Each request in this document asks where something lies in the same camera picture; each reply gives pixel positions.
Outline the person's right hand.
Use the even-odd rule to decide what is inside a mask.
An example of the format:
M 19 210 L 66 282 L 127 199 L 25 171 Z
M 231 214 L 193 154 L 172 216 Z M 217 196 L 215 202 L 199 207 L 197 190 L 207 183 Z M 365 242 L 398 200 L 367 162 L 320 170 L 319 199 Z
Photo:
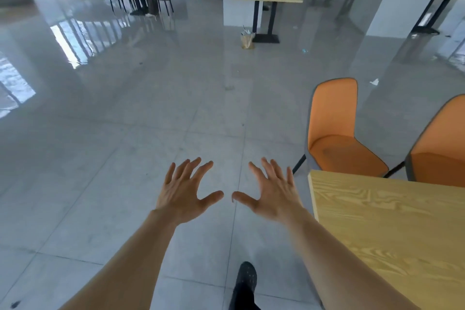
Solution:
M 293 214 L 303 211 L 304 205 L 296 186 L 295 188 L 288 187 L 287 173 L 283 173 L 277 162 L 273 165 L 279 177 L 279 183 L 260 184 L 260 176 L 261 173 L 265 173 L 264 170 L 260 169 L 253 162 L 248 163 L 248 168 L 256 178 L 260 193 L 257 199 L 259 200 L 259 207 L 255 214 L 285 224 Z

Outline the person's left hand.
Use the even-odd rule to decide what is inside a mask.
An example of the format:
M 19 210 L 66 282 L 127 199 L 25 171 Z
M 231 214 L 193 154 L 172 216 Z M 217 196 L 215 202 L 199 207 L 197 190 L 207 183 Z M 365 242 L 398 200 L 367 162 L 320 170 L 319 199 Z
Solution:
M 156 208 L 153 210 L 154 216 L 160 221 L 160 225 L 164 225 L 165 228 L 168 228 L 168 226 L 175 228 L 203 214 L 200 213 L 198 206 L 200 198 L 198 198 L 197 193 L 200 184 L 180 183 L 180 175 L 184 170 L 187 160 L 176 166 L 175 182 L 170 186 L 164 186 L 163 183 Z M 201 180 L 212 167 L 213 161 L 208 161 L 206 164 L 198 166 L 196 171 Z

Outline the person's right forearm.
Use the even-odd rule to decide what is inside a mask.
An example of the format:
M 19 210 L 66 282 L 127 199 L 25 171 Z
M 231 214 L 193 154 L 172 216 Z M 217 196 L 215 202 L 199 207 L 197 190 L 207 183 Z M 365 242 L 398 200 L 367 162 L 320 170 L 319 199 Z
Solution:
M 280 220 L 301 255 L 325 310 L 420 310 L 301 206 Z

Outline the person's left forearm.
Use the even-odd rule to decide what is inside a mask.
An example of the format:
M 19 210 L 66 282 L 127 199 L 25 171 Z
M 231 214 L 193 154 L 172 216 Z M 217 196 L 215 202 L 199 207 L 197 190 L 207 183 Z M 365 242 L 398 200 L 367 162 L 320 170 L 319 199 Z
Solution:
M 149 310 L 161 264 L 178 226 L 173 209 L 155 209 L 103 268 L 59 310 Z

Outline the orange chair with black legs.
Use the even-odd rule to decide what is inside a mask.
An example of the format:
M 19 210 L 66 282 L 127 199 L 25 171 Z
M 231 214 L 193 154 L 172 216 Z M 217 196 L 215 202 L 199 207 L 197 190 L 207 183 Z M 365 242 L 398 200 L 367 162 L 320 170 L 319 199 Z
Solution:
M 445 103 L 422 131 L 404 161 L 408 181 L 465 188 L 465 94 Z
M 311 96 L 305 153 L 295 174 L 308 160 L 311 169 L 384 177 L 388 166 L 355 138 L 357 80 L 335 78 L 318 84 Z

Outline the person's black shoe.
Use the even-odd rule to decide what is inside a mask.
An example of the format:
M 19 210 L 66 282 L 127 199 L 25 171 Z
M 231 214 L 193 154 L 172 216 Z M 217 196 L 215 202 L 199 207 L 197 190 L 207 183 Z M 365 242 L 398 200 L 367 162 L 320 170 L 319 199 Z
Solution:
M 245 261 L 240 265 L 228 310 L 261 310 L 254 300 L 257 272 Z

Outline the light wooden table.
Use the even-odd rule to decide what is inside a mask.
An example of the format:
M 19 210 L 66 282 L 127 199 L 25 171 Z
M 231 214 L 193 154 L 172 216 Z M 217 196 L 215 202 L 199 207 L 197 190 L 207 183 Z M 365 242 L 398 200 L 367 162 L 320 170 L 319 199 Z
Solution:
M 465 310 L 465 188 L 311 170 L 315 218 L 422 310 Z

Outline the brown paper bag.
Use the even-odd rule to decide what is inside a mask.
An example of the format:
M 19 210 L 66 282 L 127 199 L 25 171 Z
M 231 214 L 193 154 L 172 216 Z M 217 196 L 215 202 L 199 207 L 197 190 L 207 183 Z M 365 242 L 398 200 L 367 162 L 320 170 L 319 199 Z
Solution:
M 251 29 L 246 28 L 243 26 L 241 31 L 240 39 L 241 39 L 241 48 L 242 49 L 254 49 L 253 40 L 256 36 L 256 33 L 253 32 Z

